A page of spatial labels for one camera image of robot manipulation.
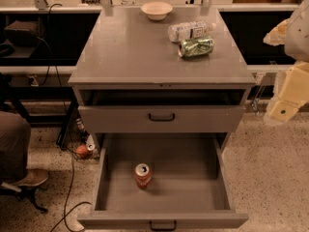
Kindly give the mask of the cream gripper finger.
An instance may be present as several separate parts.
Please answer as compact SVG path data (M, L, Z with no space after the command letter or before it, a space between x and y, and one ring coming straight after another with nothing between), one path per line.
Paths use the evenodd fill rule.
M288 26L288 19L281 21L270 32L268 32L263 38L263 43L278 46L284 44L286 40L286 31Z
M267 105L264 122L272 127L292 119L309 102L309 63L296 61L276 75L273 97Z

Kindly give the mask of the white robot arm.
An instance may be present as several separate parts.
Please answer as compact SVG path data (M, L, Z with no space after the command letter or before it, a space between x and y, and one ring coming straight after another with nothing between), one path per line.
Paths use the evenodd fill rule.
M293 118L309 102L309 0L302 0L288 18L264 37L272 46L284 45L285 53L295 63L275 77L273 97L267 105L264 121L279 126Z

